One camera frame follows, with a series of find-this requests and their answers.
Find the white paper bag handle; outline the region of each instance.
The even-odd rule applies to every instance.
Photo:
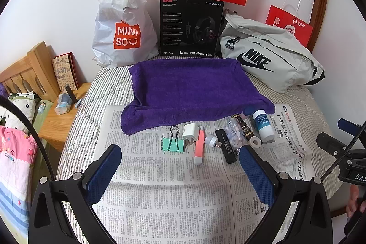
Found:
[[[286,3],[286,1],[287,0],[285,0],[284,2],[283,2],[283,5],[282,5],[282,9],[285,7],[285,3]],[[298,10],[299,10],[299,8],[300,8],[300,5],[301,5],[301,2],[302,2],[303,0],[299,0],[299,3],[298,3],[298,7],[297,7],[297,9],[296,9],[296,11],[295,11],[295,13],[297,14],[297,16],[299,17],[299,14],[298,14]],[[312,12],[310,11],[310,14],[309,14],[309,16],[306,18],[306,20],[304,20],[306,23],[308,23],[309,24],[309,20],[310,20],[310,16],[312,15]]]

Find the blue label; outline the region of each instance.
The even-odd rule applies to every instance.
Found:
[[[258,115],[254,121],[256,122],[257,130],[262,129],[265,126],[271,125],[266,114]]]

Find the binder clip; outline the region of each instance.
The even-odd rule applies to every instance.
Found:
[[[161,136],[161,146],[163,151],[171,152],[183,152],[184,151],[184,140],[178,139],[179,128],[177,126],[172,126],[170,128],[170,139]]]

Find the wooden bed frame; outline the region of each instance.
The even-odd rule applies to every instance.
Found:
[[[34,46],[26,56],[2,71],[0,82],[8,93],[34,91],[41,99],[52,102],[60,94],[45,42]]]

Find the blue foam pad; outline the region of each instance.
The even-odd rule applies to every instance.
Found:
[[[240,148],[239,162],[261,202],[271,207],[275,201],[273,184],[245,146]]]
[[[338,120],[338,128],[345,131],[346,133],[349,133],[352,136],[356,136],[361,129],[357,125],[355,125],[351,122],[348,122],[347,120],[345,120],[343,118]]]
[[[121,160],[121,149],[115,145],[87,184],[87,196],[85,200],[90,206],[100,201]]]

